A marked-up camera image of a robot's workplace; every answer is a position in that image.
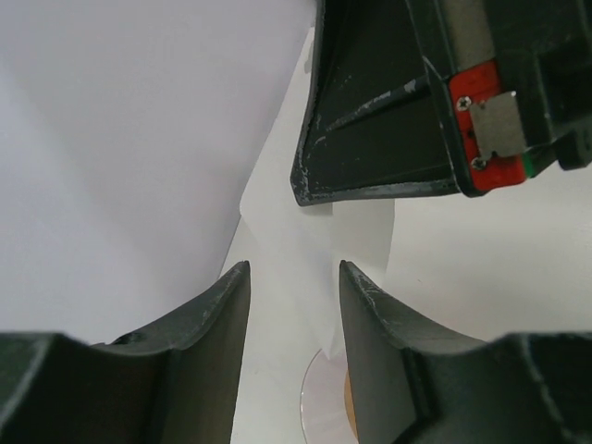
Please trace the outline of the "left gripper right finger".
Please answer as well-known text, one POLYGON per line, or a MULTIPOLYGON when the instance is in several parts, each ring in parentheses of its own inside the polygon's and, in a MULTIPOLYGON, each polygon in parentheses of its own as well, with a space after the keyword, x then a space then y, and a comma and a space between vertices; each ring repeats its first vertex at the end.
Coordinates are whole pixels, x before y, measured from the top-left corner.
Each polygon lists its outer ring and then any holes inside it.
POLYGON ((474 339, 416 312, 346 261, 339 300, 361 442, 590 441, 589 333, 474 339))

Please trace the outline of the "pink cone coffee filter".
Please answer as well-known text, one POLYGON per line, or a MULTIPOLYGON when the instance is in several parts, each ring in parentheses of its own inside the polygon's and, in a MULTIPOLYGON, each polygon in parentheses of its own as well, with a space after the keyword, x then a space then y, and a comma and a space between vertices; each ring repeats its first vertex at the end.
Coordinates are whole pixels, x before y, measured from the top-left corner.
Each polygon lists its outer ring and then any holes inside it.
POLYGON ((312 443, 357 443, 348 417, 348 365, 344 351, 328 358, 319 351, 302 382, 300 417, 304 440, 312 443))

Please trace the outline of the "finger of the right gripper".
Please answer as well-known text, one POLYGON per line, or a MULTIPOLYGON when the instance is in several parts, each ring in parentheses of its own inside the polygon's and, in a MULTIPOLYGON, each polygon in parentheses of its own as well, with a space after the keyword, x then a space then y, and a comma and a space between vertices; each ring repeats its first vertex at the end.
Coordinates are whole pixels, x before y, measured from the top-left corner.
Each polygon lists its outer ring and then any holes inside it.
POLYGON ((296 203, 457 192, 432 92, 406 2, 318 2, 296 203))

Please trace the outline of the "white paper coffee filter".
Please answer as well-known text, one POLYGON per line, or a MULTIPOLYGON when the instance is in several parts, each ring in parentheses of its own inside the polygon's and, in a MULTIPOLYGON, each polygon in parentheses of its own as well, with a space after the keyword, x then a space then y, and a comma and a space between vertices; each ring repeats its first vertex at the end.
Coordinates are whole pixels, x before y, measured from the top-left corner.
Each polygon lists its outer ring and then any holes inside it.
POLYGON ((301 208, 285 188, 250 183, 240 213, 321 350, 328 357, 341 353, 339 263, 354 262, 375 282, 383 282, 394 229, 393 201, 301 208))

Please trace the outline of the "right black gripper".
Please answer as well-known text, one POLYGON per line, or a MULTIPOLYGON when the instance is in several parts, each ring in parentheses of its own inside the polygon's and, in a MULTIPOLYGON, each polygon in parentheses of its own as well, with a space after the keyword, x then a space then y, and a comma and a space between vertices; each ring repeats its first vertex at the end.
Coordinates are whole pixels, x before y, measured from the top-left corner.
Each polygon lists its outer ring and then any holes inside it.
POLYGON ((591 162, 587 1, 411 1, 457 190, 519 185, 591 162))

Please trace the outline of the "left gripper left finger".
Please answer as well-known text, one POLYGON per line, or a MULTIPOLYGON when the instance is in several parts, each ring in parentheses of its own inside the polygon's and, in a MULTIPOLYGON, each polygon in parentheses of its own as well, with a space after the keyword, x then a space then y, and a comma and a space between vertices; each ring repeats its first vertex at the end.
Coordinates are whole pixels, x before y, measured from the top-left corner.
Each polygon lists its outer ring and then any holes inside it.
POLYGON ((1 337, 5 443, 227 443, 251 268, 109 344, 61 333, 1 337))

